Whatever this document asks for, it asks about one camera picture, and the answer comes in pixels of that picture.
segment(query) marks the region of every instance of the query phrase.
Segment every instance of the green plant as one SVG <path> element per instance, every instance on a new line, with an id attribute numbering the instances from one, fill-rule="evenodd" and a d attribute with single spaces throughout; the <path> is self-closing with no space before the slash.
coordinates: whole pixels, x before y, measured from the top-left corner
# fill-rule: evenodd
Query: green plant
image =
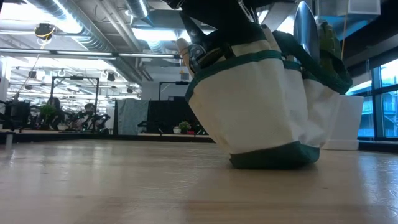
<path id="1" fill-rule="evenodd" d="M 40 107 L 40 115 L 45 118 L 45 122 L 51 117 L 53 114 L 55 114 L 57 110 L 55 109 L 54 105 L 43 105 Z"/>
<path id="2" fill-rule="evenodd" d="M 179 125 L 181 131 L 188 131 L 191 129 L 191 125 L 187 121 L 182 121 Z"/>

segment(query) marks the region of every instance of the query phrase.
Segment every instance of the small plant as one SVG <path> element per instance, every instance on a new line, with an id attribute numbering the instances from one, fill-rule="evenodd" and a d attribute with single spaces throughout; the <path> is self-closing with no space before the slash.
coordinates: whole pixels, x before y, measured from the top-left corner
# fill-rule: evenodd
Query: small plant
<path id="1" fill-rule="evenodd" d="M 182 121 L 179 127 L 182 133 L 186 133 L 189 129 L 191 129 L 191 124 L 189 124 L 187 121 Z"/>
<path id="2" fill-rule="evenodd" d="M 40 107 L 40 115 L 43 116 L 44 123 L 48 121 L 48 119 L 57 112 L 54 105 L 43 105 Z"/>

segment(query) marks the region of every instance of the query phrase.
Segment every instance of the green bag bottom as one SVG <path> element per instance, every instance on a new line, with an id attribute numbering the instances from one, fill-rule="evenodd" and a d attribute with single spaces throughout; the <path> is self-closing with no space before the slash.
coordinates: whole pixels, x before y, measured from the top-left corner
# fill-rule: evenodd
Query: green bag bottom
<path id="1" fill-rule="evenodd" d="M 319 159 L 319 148 L 295 141 L 271 149 L 231 154 L 229 159 L 236 169 L 297 169 Z"/>

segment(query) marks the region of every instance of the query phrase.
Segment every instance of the green bag handle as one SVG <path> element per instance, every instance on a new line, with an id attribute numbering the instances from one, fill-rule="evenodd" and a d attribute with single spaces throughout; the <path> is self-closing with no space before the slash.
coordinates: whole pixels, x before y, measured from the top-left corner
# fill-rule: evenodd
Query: green bag handle
<path id="1" fill-rule="evenodd" d="M 321 57 L 330 58 L 333 64 L 334 73 L 330 72 L 321 67 L 311 55 L 304 50 L 304 48 L 295 40 L 291 34 L 287 34 L 281 31 L 274 31 L 273 35 L 282 51 L 286 55 L 293 55 L 297 60 L 300 61 L 302 67 L 306 70 L 304 73 L 309 72 L 310 77 L 318 80 L 320 83 L 331 88 L 332 90 L 344 95 L 351 85 L 353 80 L 349 75 L 342 60 L 338 59 L 336 56 L 327 52 L 326 50 L 321 50 Z"/>

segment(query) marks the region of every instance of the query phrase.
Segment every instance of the wooden floor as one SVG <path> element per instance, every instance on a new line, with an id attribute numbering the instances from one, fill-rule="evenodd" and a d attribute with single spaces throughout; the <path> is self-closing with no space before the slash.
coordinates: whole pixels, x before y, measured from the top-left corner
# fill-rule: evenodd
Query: wooden floor
<path id="1" fill-rule="evenodd" d="M 0 151 L 1 224 L 398 223 L 398 157 L 322 151 L 234 170 L 214 144 L 65 141 Z"/>

